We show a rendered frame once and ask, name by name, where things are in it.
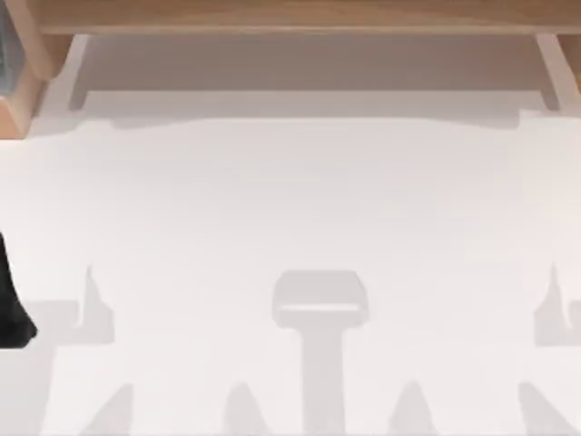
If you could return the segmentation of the wooden cupboard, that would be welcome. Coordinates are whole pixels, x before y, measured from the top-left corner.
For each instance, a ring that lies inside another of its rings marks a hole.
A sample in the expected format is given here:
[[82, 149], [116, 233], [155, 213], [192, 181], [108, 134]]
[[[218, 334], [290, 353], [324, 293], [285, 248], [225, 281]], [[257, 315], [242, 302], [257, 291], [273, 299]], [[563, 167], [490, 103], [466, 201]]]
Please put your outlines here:
[[90, 91], [528, 91], [553, 36], [581, 92], [581, 0], [35, 0]]

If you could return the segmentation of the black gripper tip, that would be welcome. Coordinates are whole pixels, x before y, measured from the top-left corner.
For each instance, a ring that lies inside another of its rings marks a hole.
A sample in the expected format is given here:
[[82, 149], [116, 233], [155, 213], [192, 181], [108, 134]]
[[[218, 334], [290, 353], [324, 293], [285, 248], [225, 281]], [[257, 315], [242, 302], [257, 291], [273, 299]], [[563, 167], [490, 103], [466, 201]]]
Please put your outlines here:
[[0, 349], [22, 349], [37, 333], [34, 321], [16, 293], [4, 236], [0, 233]]

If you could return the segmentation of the pulled-out wooden drawer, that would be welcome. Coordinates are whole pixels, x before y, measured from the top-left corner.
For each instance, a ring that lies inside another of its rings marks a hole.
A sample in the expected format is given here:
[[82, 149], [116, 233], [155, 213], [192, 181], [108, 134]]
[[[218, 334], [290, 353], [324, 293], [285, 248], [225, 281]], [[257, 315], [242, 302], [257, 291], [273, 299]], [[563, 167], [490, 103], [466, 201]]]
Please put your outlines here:
[[25, 58], [4, 0], [0, 0], [0, 141], [26, 137], [42, 101], [44, 82]]

